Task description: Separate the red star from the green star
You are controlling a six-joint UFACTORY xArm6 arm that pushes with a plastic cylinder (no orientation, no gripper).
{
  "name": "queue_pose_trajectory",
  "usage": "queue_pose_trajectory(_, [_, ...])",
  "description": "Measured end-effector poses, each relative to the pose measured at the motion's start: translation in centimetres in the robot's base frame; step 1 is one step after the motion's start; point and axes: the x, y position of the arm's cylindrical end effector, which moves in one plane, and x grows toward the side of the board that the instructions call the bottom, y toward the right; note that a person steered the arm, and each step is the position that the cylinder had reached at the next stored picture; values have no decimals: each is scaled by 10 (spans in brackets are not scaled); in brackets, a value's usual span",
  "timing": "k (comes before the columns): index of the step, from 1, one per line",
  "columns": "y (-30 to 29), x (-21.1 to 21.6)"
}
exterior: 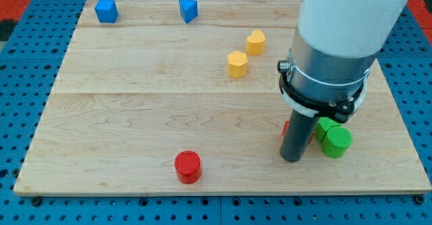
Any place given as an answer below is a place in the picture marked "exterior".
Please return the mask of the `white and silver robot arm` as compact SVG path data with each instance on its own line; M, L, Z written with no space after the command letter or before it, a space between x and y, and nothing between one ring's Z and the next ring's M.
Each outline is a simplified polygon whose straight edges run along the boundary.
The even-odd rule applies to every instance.
M302 0L279 87L293 115L344 123L361 106L377 52L407 0Z

